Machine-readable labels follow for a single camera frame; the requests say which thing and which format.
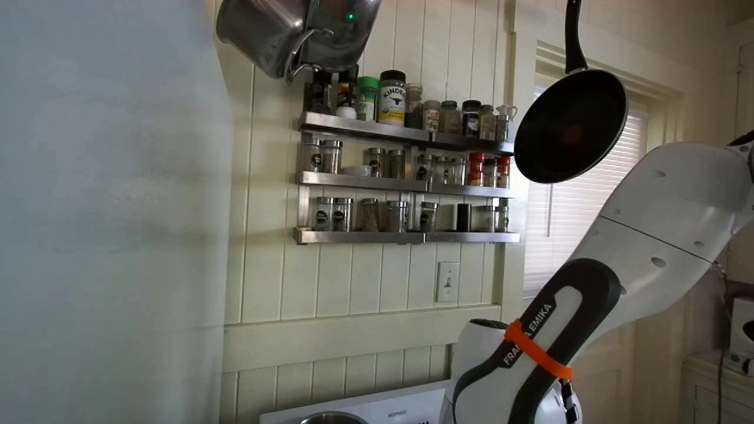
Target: stove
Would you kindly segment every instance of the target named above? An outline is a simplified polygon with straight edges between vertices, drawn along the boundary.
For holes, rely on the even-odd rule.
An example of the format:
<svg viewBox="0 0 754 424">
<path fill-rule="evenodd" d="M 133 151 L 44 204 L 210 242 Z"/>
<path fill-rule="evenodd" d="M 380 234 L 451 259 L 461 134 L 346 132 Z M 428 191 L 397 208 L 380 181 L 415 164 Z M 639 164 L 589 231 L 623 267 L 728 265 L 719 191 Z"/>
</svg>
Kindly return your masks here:
<svg viewBox="0 0 754 424">
<path fill-rule="evenodd" d="M 292 410 L 276 410 L 259 418 L 259 424 L 299 424 L 303 418 L 342 410 L 368 424 L 440 424 L 440 406 L 448 383 L 380 392 L 371 396 L 313 403 Z"/>
</svg>

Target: spice rack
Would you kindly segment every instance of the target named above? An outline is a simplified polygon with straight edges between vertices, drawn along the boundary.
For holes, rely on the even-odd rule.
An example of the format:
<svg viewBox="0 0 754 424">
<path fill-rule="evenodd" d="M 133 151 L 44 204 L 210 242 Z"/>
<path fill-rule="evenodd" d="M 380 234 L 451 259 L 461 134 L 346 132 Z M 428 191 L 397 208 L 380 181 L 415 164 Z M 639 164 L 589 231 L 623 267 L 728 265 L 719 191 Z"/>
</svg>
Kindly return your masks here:
<svg viewBox="0 0 754 424">
<path fill-rule="evenodd" d="M 302 115 L 302 132 L 306 134 L 342 134 L 365 142 L 387 142 L 404 147 L 420 147 L 434 151 L 484 151 L 484 153 L 514 153 L 514 145 L 494 145 L 453 134 L 434 134 L 415 127 L 382 125 L 348 120 L 340 115 L 311 113 Z M 325 172 L 299 172 L 294 177 L 299 184 L 299 228 L 292 231 L 299 246 L 328 246 L 328 242 L 398 242 L 398 246 L 421 246 L 421 242 L 518 242 L 520 234 L 507 231 L 431 231 L 431 234 L 380 234 L 380 231 L 311 231 L 311 189 L 365 189 L 365 191 L 393 191 L 415 197 L 458 197 L 458 199 L 486 199 L 497 204 L 500 199 L 511 199 L 508 189 L 491 187 L 453 187 L 437 181 L 412 181 L 412 179 L 380 179 L 380 177 L 356 177 L 356 174 L 325 174 Z"/>
</svg>

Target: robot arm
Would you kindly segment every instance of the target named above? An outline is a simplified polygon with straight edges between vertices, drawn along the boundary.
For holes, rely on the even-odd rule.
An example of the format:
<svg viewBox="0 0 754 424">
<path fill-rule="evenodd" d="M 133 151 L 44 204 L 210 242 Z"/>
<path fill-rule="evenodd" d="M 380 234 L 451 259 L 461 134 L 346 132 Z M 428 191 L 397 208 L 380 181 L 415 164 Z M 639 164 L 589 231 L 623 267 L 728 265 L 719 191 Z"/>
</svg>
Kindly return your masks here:
<svg viewBox="0 0 754 424">
<path fill-rule="evenodd" d="M 569 365 L 589 339 L 682 299 L 754 218 L 751 147 L 668 145 L 647 153 L 524 312 L 520 330 Z M 500 334 L 467 326 L 446 423 L 536 423 L 556 378 Z"/>
</svg>

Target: outlet cover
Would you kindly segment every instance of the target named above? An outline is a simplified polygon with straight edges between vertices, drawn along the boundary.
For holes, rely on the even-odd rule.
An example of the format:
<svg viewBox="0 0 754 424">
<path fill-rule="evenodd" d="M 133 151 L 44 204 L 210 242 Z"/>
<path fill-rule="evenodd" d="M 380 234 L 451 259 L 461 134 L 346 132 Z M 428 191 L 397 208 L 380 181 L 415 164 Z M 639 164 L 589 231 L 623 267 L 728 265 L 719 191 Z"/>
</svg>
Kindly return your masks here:
<svg viewBox="0 0 754 424">
<path fill-rule="evenodd" d="M 438 304 L 458 304 L 458 261 L 438 261 Z"/>
</svg>

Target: beadboard wall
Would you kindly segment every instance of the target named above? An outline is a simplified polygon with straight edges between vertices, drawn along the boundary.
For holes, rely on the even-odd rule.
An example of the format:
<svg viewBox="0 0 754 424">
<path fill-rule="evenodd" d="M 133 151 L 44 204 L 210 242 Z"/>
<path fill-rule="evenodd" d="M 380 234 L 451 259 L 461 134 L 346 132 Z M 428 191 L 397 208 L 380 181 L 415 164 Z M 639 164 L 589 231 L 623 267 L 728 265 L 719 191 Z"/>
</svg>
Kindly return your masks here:
<svg viewBox="0 0 754 424">
<path fill-rule="evenodd" d="M 385 0 L 360 74 L 400 69 L 424 99 L 500 104 L 500 22 L 497 0 Z M 505 247 L 294 246 L 303 86 L 267 79 L 233 48 L 220 54 L 238 136 L 222 419 L 448 378 L 461 324 L 500 319 Z M 459 265 L 458 304 L 437 306 L 438 261 Z"/>
</svg>

